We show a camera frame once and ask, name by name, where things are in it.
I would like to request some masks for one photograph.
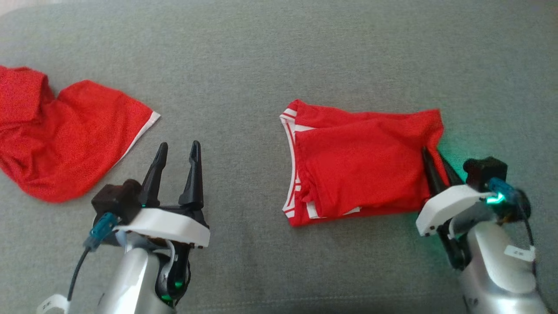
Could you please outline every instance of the red garment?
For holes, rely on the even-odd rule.
[[[444,132],[438,110],[349,113],[295,100],[281,121],[293,157],[283,207],[292,226],[418,211],[430,195],[424,146],[445,173],[436,149]]]
[[[54,98],[45,74],[3,66],[0,108],[0,168],[47,202],[85,194],[160,117],[88,80]]]

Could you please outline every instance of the white label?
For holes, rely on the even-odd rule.
[[[522,259],[524,261],[533,262],[535,260],[535,247],[532,246],[531,249],[528,251],[516,248],[513,245],[508,245],[504,251],[504,254]]]
[[[66,297],[55,294],[44,300],[41,305],[39,305],[37,308],[37,314],[45,314],[52,308],[62,309],[64,314],[68,314],[70,311],[70,302],[68,302]]]

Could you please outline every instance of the wooden floor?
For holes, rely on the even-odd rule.
[[[42,6],[50,3],[78,2],[82,0],[0,0],[0,15],[15,9]]]

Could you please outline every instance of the folded red shirt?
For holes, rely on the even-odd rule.
[[[0,168],[48,202],[85,194],[160,117],[88,80],[55,98],[45,74],[3,66],[0,108]]]
[[[280,118],[293,165],[283,207],[292,226],[418,211],[429,197],[423,147],[445,173],[438,110],[349,113],[295,100]]]

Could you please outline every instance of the green led indicator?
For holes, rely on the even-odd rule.
[[[498,193],[497,197],[488,197],[487,204],[500,204],[505,200],[506,198],[504,197],[504,195],[502,193]]]

